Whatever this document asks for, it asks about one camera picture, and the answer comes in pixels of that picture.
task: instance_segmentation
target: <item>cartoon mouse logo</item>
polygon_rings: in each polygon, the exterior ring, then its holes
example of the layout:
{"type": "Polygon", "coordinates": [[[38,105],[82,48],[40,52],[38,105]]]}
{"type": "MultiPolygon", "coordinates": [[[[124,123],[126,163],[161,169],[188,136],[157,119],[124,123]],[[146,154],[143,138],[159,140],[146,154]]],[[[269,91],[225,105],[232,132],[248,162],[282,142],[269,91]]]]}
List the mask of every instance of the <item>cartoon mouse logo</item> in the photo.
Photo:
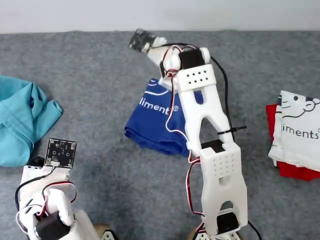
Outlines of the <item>cartoon mouse logo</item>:
{"type": "Polygon", "coordinates": [[[284,118],[299,118],[306,112],[312,112],[318,104],[320,99],[305,97],[302,95],[295,95],[289,97],[286,101],[282,101],[281,95],[279,96],[279,102],[281,101],[281,108],[284,118]]]}

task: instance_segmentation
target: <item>black wire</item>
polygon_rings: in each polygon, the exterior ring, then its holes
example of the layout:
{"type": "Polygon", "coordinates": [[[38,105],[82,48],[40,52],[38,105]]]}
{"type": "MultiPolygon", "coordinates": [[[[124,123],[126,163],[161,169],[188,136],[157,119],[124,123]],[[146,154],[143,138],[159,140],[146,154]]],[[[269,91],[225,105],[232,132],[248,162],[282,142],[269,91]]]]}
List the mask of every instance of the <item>black wire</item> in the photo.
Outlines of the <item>black wire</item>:
{"type": "Polygon", "coordinates": [[[255,231],[255,233],[258,235],[259,240],[262,240],[262,236],[261,236],[260,232],[258,231],[258,229],[256,229],[256,227],[249,220],[248,220],[248,224],[255,231]]]}
{"type": "MultiPolygon", "coordinates": [[[[224,78],[224,107],[225,107],[225,114],[226,117],[228,118],[228,122],[230,125],[230,129],[233,129],[232,123],[231,123],[231,118],[230,118],[230,112],[229,112],[229,102],[228,102],[228,95],[229,95],[229,85],[228,85],[228,77],[227,74],[224,70],[224,68],[220,65],[220,63],[213,57],[210,56],[211,60],[217,65],[217,67],[220,69],[222,72],[223,78],[224,78]]],[[[234,131],[231,131],[233,141],[235,140],[235,135],[234,131]]]]}
{"type": "Polygon", "coordinates": [[[52,174],[52,173],[54,172],[55,169],[56,169],[56,167],[53,167],[52,170],[51,170],[51,172],[48,173],[47,175],[38,176],[38,177],[35,177],[35,178],[33,178],[33,179],[30,179],[30,180],[22,183],[20,186],[17,187],[17,189],[16,189],[16,191],[15,191],[15,194],[14,194],[14,200],[15,200],[15,207],[16,207],[16,209],[17,209],[18,211],[19,211],[19,209],[20,209],[20,205],[19,205],[19,191],[20,191],[20,189],[21,189],[22,187],[24,187],[25,185],[27,185],[27,184],[30,184],[30,183],[32,183],[32,182],[35,182],[35,181],[38,181],[38,180],[40,180],[40,179],[44,179],[44,178],[48,177],[50,174],[52,174]]]}

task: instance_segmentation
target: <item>white wall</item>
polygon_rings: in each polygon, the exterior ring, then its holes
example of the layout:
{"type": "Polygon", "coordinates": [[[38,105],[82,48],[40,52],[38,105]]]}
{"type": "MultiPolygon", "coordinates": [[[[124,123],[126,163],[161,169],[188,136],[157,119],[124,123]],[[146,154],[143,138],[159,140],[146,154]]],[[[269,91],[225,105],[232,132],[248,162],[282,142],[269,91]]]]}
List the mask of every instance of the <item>white wall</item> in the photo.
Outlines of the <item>white wall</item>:
{"type": "Polygon", "coordinates": [[[319,30],[320,0],[0,0],[0,33],[319,30]]]}

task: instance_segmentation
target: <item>folded cloth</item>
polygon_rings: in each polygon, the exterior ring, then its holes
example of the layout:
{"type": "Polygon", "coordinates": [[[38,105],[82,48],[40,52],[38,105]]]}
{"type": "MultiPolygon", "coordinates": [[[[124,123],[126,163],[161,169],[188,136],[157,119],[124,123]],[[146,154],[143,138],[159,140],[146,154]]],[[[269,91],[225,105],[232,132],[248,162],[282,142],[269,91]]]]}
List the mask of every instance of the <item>folded cloth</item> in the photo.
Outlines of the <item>folded cloth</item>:
{"type": "MultiPolygon", "coordinates": [[[[198,103],[201,94],[195,94],[198,103]]],[[[171,92],[151,79],[138,105],[129,118],[125,135],[142,148],[156,150],[166,155],[188,156],[186,139],[178,132],[169,132],[166,121],[169,116],[171,92]]],[[[185,132],[185,117],[178,94],[174,96],[174,106],[168,128],[185,132]]]]}
{"type": "MultiPolygon", "coordinates": [[[[277,104],[265,106],[269,126],[269,134],[272,141],[274,140],[276,109],[277,104]]],[[[282,177],[295,178],[305,181],[311,181],[313,179],[320,178],[320,172],[308,169],[306,167],[297,167],[295,165],[291,165],[282,161],[275,161],[275,165],[279,168],[279,174],[282,177]]]]}
{"type": "Polygon", "coordinates": [[[317,98],[281,91],[269,157],[320,171],[319,104],[317,98]]]}
{"type": "Polygon", "coordinates": [[[25,165],[62,112],[35,83],[0,76],[0,166],[25,165]]]}

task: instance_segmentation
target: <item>light blue shirt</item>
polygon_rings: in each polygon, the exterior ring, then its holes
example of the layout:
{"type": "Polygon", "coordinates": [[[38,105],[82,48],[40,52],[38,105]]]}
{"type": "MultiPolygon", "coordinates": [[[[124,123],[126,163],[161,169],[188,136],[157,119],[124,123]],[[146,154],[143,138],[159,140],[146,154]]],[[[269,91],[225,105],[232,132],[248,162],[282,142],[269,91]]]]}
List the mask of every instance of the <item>light blue shirt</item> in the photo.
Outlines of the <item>light blue shirt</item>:
{"type": "Polygon", "coordinates": [[[24,166],[62,113],[35,83],[0,75],[0,166],[24,166]]]}

